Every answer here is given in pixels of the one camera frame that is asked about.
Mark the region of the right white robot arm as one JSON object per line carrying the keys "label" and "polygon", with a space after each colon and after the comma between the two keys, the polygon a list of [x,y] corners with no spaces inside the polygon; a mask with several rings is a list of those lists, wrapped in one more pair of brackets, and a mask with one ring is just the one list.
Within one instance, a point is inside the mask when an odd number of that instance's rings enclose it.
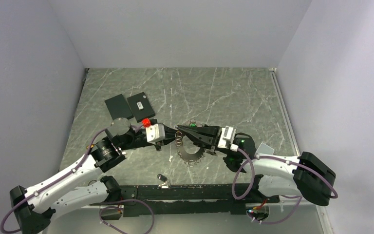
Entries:
{"label": "right white robot arm", "polygon": [[249,193],[254,202],[266,197],[283,195],[301,197],[319,206],[328,206],[331,199],[337,199],[334,188],[336,174],[318,157],[310,152],[299,156],[277,156],[274,150],[261,144],[256,147],[250,135],[238,133],[231,126],[189,126],[178,125],[178,132],[188,137],[200,149],[225,154],[226,167],[234,172],[250,173],[249,187],[242,195]]}

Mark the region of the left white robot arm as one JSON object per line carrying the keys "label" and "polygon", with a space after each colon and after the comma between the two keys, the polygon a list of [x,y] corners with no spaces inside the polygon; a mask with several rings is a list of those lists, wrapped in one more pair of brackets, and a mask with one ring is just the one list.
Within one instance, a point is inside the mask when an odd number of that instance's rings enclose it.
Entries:
{"label": "left white robot arm", "polygon": [[154,146],[160,150],[175,140],[176,130],[155,119],[145,119],[141,125],[132,126],[127,119],[118,118],[96,135],[86,152],[77,161],[49,179],[34,186],[16,186],[10,191],[12,209],[0,224],[14,214],[23,234],[38,234],[66,213],[95,203],[113,205],[122,199],[122,189],[113,176],[105,176],[126,159],[125,150]]}

